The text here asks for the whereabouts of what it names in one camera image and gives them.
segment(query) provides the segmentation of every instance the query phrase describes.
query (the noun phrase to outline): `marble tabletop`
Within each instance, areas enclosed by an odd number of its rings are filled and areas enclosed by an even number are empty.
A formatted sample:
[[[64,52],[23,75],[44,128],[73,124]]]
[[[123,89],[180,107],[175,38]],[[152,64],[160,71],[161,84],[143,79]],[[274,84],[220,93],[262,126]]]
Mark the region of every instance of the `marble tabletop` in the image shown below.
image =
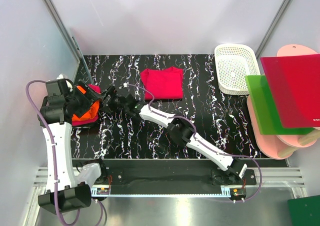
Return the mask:
[[[183,69],[183,99],[152,104],[167,113],[184,115],[194,122],[206,140],[227,153],[266,158],[257,147],[247,109],[246,96],[220,92],[214,56],[198,55],[90,55],[86,62],[95,85],[102,90],[127,82],[143,86],[145,69]],[[88,77],[80,67],[76,82]],[[143,100],[142,90],[129,89]],[[73,129],[73,158],[105,159],[200,159],[197,151],[174,144],[163,127],[132,119],[126,114],[101,113],[101,123],[91,128]]]

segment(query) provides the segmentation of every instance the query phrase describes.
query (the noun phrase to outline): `white plastic basket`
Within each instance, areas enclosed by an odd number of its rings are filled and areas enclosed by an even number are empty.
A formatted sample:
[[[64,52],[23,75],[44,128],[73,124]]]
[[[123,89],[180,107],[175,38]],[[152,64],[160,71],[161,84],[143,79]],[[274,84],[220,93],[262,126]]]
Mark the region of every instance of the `white plastic basket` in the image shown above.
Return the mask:
[[[214,49],[219,89],[229,95],[248,95],[246,75],[260,75],[254,51],[241,44],[221,44]]]

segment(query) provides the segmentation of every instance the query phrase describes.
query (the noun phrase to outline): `reflective metal surface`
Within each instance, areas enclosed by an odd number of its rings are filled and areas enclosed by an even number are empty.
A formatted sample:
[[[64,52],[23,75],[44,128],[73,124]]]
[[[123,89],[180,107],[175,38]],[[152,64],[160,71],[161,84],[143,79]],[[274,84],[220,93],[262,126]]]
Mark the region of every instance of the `reflective metal surface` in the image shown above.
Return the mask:
[[[254,190],[248,189],[248,195]],[[262,188],[252,201],[235,205],[194,198],[109,198],[103,204],[107,226],[291,226],[287,200],[292,198],[290,188]],[[75,215],[70,212],[64,218],[71,223]],[[99,217],[99,206],[92,204],[81,210],[76,225],[94,226]],[[60,224],[41,209],[36,225]]]

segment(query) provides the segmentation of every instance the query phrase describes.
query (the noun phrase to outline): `folded red cloth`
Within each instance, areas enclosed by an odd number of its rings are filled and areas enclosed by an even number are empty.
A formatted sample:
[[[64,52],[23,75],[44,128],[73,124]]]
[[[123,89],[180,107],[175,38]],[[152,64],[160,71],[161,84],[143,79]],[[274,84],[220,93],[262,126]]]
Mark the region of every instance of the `folded red cloth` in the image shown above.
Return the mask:
[[[182,69],[175,67],[165,70],[146,69],[140,76],[144,87],[154,95],[155,99],[181,99],[184,95]],[[146,92],[144,99],[152,100],[152,96]]]

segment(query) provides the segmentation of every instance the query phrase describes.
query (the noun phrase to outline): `purple cable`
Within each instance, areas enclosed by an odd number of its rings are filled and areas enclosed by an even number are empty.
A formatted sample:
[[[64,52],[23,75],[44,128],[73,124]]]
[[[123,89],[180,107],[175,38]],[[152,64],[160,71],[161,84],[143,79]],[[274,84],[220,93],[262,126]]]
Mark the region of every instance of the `purple cable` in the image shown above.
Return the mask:
[[[44,124],[45,128],[48,130],[49,136],[50,136],[50,140],[52,143],[52,154],[53,154],[53,172],[54,172],[54,208],[55,208],[55,213],[60,221],[60,223],[64,226],[73,226],[76,224],[76,222],[79,219],[79,215],[80,215],[80,210],[77,211],[75,220],[73,223],[71,224],[67,224],[64,220],[64,217],[62,215],[62,213],[60,213],[59,210],[59,204],[58,204],[58,167],[57,167],[57,154],[56,154],[56,144],[55,144],[55,140],[54,140],[54,136],[52,134],[52,131],[48,125],[48,123],[46,122],[46,120],[44,119],[43,115],[40,113],[39,109],[37,108],[36,104],[33,102],[33,100],[31,99],[30,93],[29,93],[29,87],[31,84],[33,83],[46,83],[43,80],[33,80],[30,81],[26,87],[25,87],[25,93],[26,93],[26,97],[28,98],[28,101],[30,102],[31,106],[33,107],[33,109],[35,110],[35,112],[37,113],[37,115],[39,116],[39,118],[41,119],[42,123]],[[98,226],[102,220],[102,216],[103,216],[103,208],[105,208],[103,206],[103,204],[101,202],[99,202],[100,207],[101,207],[101,217],[100,220],[98,221],[98,223],[96,224],[96,226]]]
[[[165,115],[163,114],[160,114],[160,113],[157,113],[155,111],[152,111],[151,110],[151,104],[152,102],[155,100],[155,96],[148,90],[140,87],[140,86],[137,86],[137,85],[132,85],[132,84],[127,84],[128,86],[133,86],[133,87],[136,87],[136,88],[139,88],[139,89],[142,89],[144,90],[145,92],[149,93],[151,96],[152,96],[152,100],[149,102],[149,110],[157,115],[160,115],[160,116],[163,116],[163,117],[166,117]],[[260,174],[260,182],[259,182],[259,186],[258,186],[258,189],[256,190],[256,192],[250,196],[249,198],[247,198],[245,201],[248,201],[248,200],[251,200],[253,197],[255,197],[257,195],[257,193],[259,193],[260,189],[261,189],[261,186],[262,186],[262,172],[261,172],[261,167],[259,166],[258,162],[254,159],[254,158],[251,158],[250,156],[247,156],[247,155],[232,155],[232,154],[224,154],[224,153],[220,153],[218,151],[215,151],[211,148],[209,148],[207,145],[205,145],[203,142],[199,141],[195,135],[196,135],[196,132],[197,132],[197,129],[195,127],[195,125],[191,122],[191,120],[189,120],[188,118],[184,117],[184,116],[179,116],[179,115],[175,115],[175,116],[172,116],[172,117],[169,117],[169,119],[172,119],[172,118],[179,118],[179,119],[184,119],[186,120],[192,127],[193,127],[193,130],[194,130],[194,133],[193,133],[193,137],[196,141],[198,141],[200,144],[202,144],[203,146],[205,146],[208,150],[214,152],[215,154],[219,154],[219,155],[223,155],[223,156],[232,156],[232,157],[237,157],[237,158],[248,158],[248,159],[251,159],[255,165],[257,166],[258,170],[259,170],[259,174]],[[233,201],[220,201],[220,200],[212,200],[212,201],[217,201],[217,202],[221,202],[221,203],[233,203]]]

